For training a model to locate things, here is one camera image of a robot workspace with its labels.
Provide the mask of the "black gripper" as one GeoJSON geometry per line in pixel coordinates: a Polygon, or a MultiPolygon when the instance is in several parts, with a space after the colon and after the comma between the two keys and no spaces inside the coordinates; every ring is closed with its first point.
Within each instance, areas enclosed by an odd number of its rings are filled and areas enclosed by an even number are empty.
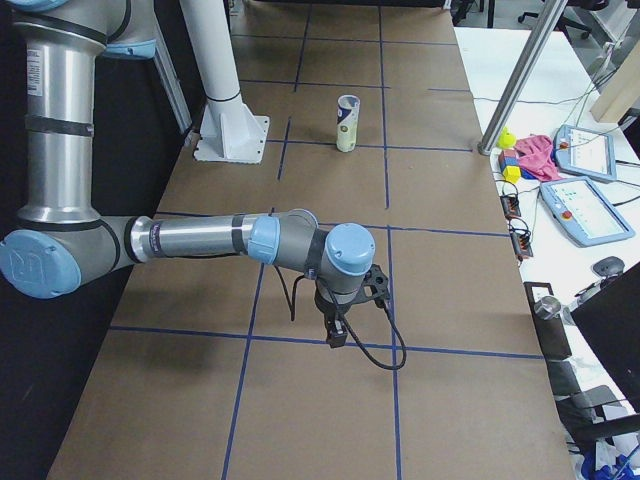
{"type": "Polygon", "coordinates": [[[327,332],[326,343],[331,348],[343,347],[348,337],[346,315],[354,304],[354,299],[348,299],[324,287],[317,287],[314,302],[323,315],[327,332]]]}

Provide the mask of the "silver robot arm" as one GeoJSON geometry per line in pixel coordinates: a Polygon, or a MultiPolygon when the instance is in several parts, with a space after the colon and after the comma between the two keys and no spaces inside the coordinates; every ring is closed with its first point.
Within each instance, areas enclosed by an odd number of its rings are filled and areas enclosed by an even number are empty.
{"type": "Polygon", "coordinates": [[[52,299],[154,258],[247,256],[316,285],[328,344],[354,335],[354,304],[384,305],[375,242],[364,227],[323,230],[304,209],[154,220],[102,216],[91,204],[94,73],[100,56],[149,59],[150,1],[14,1],[27,46],[28,200],[1,243],[1,271],[20,292],[52,299]]]}

